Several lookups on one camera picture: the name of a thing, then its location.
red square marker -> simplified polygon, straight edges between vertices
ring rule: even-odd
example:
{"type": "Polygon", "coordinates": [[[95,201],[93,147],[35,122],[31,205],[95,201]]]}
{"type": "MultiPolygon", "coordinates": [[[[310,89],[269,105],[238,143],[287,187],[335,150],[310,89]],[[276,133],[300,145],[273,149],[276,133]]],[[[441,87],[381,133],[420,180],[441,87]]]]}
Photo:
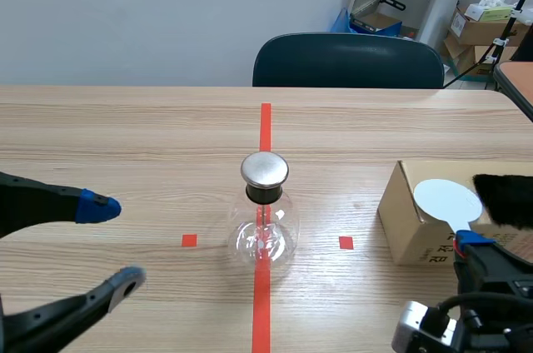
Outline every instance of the red square marker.
{"type": "Polygon", "coordinates": [[[186,235],[182,237],[182,247],[196,247],[197,246],[197,234],[186,235]]]}
{"type": "Polygon", "coordinates": [[[353,251],[353,238],[351,236],[339,236],[339,245],[341,245],[341,249],[353,251]]]}

glass jar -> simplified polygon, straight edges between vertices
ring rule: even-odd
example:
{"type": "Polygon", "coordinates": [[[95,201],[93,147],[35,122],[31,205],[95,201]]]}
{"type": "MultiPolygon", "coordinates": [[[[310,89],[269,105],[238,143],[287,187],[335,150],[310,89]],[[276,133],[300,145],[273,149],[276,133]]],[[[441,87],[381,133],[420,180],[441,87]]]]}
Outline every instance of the glass jar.
{"type": "Polygon", "coordinates": [[[280,268],[292,258],[300,232],[297,209],[281,188],[289,166],[276,153],[256,152],[244,159],[241,174],[247,185],[230,210],[230,254],[251,269],[258,261],[280,268]]]}

blue clamp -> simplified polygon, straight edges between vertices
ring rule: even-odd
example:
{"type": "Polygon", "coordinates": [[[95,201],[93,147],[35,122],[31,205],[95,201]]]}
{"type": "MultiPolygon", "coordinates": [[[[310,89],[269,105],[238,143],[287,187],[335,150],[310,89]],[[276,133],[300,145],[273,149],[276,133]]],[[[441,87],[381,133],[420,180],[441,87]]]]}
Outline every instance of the blue clamp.
{"type": "Polygon", "coordinates": [[[456,239],[461,253],[464,251],[465,245],[490,245],[496,243],[494,239],[485,238],[473,231],[458,231],[456,239]]]}

tripod stand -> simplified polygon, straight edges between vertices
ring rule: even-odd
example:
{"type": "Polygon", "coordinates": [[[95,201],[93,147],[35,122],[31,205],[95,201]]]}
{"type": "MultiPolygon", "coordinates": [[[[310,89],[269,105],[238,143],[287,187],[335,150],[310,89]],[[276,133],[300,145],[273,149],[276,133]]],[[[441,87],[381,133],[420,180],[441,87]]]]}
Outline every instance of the tripod stand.
{"type": "Polygon", "coordinates": [[[492,77],[492,74],[494,72],[494,67],[496,67],[496,64],[498,64],[500,62],[500,60],[501,60],[501,54],[503,53],[503,50],[504,50],[504,48],[506,47],[506,45],[507,45],[507,43],[509,41],[507,38],[510,36],[511,29],[515,25],[516,17],[522,12],[522,7],[524,6],[525,2],[526,2],[526,0],[519,0],[518,1],[518,3],[516,4],[515,9],[513,9],[511,11],[511,18],[509,19],[509,22],[507,23],[506,27],[504,28],[503,32],[501,33],[501,37],[496,38],[492,42],[492,44],[489,46],[489,48],[486,50],[486,52],[481,57],[480,61],[475,63],[472,67],[470,67],[468,70],[465,70],[462,74],[458,75],[457,77],[455,77],[450,82],[448,82],[444,86],[444,88],[450,86],[455,81],[457,81],[459,78],[462,78],[468,72],[471,72],[473,69],[475,69],[476,67],[480,66],[482,63],[485,63],[485,62],[488,62],[488,63],[492,64],[491,72],[490,72],[490,77],[492,77]],[[494,46],[496,46],[496,49],[494,49],[494,52],[489,57],[488,56],[489,52],[492,50],[492,48],[494,46]]]}

cardboard box stack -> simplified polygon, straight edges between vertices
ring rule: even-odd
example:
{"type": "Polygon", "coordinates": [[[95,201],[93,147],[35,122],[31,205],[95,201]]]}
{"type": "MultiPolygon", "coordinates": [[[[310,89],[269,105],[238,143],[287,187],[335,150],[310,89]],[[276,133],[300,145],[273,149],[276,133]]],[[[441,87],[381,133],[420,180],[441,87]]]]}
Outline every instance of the cardboard box stack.
{"type": "MultiPolygon", "coordinates": [[[[448,36],[444,41],[443,57],[444,63],[451,67],[451,71],[458,76],[475,62],[478,62],[483,53],[492,44],[495,38],[499,38],[507,20],[495,22],[477,22],[465,15],[463,9],[457,8],[454,12],[449,28],[448,36]]],[[[509,42],[504,49],[502,62],[509,61],[516,51],[529,27],[516,22],[511,29],[509,42]]],[[[468,72],[462,80],[464,81],[490,81],[490,63],[482,64],[474,70],[468,72]]]]}

